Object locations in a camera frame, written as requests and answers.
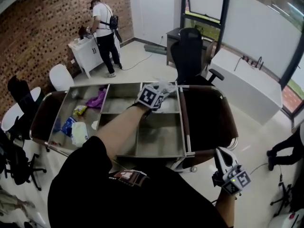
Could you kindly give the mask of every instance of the man in white shirt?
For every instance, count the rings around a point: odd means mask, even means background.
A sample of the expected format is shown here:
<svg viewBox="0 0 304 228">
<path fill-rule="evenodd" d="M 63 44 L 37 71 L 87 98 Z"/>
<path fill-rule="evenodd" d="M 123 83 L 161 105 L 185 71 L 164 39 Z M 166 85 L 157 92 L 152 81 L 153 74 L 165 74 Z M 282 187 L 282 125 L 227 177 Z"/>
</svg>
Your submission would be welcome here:
<svg viewBox="0 0 304 228">
<path fill-rule="evenodd" d="M 276 153 L 293 147 L 293 153 L 289 156 L 276 156 Z M 275 165 L 292 165 L 298 162 L 304 156 L 304 123 L 288 139 L 278 143 L 272 150 L 267 151 L 268 168 L 270 171 Z"/>
<path fill-rule="evenodd" d="M 112 58 L 115 65 L 120 69 L 123 67 L 120 63 L 119 54 L 114 43 L 114 32 L 109 28 L 108 25 L 100 23 L 110 23 L 110 18 L 113 15 L 113 12 L 108 5 L 102 3 L 100 0 L 92 0 L 91 9 L 93 9 L 94 18 L 91 33 L 96 32 L 100 56 L 109 71 L 106 77 L 115 77 L 116 74 L 110 60 L 110 52 L 112 53 Z"/>
</svg>

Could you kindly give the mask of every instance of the person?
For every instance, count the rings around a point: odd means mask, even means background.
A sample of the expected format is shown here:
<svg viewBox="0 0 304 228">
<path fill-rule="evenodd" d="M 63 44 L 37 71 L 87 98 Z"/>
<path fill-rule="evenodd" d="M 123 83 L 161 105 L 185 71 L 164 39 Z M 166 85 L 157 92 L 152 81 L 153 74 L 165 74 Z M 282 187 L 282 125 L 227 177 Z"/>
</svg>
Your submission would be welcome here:
<svg viewBox="0 0 304 228">
<path fill-rule="evenodd" d="M 119 54 L 114 43 L 114 32 L 110 30 L 108 25 L 100 23 L 101 21 L 109 23 L 113 12 L 108 5 L 102 3 L 100 0 L 92 0 L 91 8 L 93 9 L 94 23 L 90 32 L 96 32 L 99 53 L 109 71 L 106 77 L 115 77 L 116 74 L 110 60 L 110 52 L 112 53 L 115 65 L 120 69 L 122 69 L 123 66 L 120 63 Z"/>
<path fill-rule="evenodd" d="M 51 227 L 143 227 L 183 222 L 233 227 L 235 197 L 223 189 L 214 207 L 178 173 L 161 165 L 109 174 L 111 160 L 149 110 L 135 103 L 67 158 L 48 194 Z"/>
<path fill-rule="evenodd" d="M 286 148 L 293 147 L 293 153 L 289 156 L 276 156 Z M 271 150 L 267 151 L 268 169 L 272 171 L 275 165 L 292 165 L 303 158 L 304 155 L 304 122 L 288 139 L 278 143 Z"/>
<path fill-rule="evenodd" d="M 31 201 L 22 201 L 16 196 L 9 194 L 0 186 L 0 210 L 3 212 L 10 212 L 16 209 L 21 209 L 25 216 L 29 218 L 29 214 L 25 207 L 35 208 Z"/>
</svg>

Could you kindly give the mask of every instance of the white cabinet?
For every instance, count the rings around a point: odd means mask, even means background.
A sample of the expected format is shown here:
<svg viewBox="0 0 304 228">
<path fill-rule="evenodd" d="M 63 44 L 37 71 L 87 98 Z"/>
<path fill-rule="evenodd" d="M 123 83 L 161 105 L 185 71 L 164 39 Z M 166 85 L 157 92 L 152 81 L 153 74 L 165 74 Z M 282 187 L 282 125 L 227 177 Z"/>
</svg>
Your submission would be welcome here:
<svg viewBox="0 0 304 228">
<path fill-rule="evenodd" d="M 103 63 L 98 50 L 96 35 L 94 36 L 95 38 L 84 38 L 77 43 L 71 42 L 68 44 L 68 46 L 72 49 L 81 71 L 85 71 L 88 78 L 91 77 L 89 72 Z M 115 38 L 115 46 L 120 54 L 120 45 L 117 38 Z"/>
</svg>

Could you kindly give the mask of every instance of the black pants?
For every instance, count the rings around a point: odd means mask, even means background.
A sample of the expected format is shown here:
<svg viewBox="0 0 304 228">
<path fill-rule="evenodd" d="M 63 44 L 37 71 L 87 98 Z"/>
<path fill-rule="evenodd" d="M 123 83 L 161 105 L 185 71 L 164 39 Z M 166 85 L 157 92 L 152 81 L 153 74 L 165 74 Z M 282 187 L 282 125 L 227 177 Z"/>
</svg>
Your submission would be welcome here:
<svg viewBox="0 0 304 228">
<path fill-rule="evenodd" d="M 289 156 L 278 156 L 274 158 L 275 165 L 292 165 L 298 162 L 304 154 L 304 146 L 300 138 L 300 128 L 288 139 L 278 143 L 272 148 L 273 153 L 277 153 L 283 149 L 293 147 L 293 153 Z"/>
<path fill-rule="evenodd" d="M 120 64 L 119 54 L 114 43 L 114 33 L 97 37 L 98 49 L 101 59 L 104 61 L 109 73 L 114 73 L 114 68 L 110 60 L 110 52 L 112 53 L 112 58 L 115 64 Z"/>
</svg>

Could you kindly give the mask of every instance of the black t-shirt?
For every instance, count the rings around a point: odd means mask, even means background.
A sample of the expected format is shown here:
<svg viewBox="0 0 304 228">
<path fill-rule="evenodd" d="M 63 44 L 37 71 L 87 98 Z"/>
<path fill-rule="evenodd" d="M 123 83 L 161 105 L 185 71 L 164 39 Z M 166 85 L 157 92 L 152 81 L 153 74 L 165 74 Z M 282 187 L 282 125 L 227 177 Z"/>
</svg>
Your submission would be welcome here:
<svg viewBox="0 0 304 228">
<path fill-rule="evenodd" d="M 111 168 L 97 137 L 68 157 L 48 194 L 52 228 L 117 224 L 227 228 L 216 208 L 178 173 L 153 166 L 109 174 Z"/>
</svg>

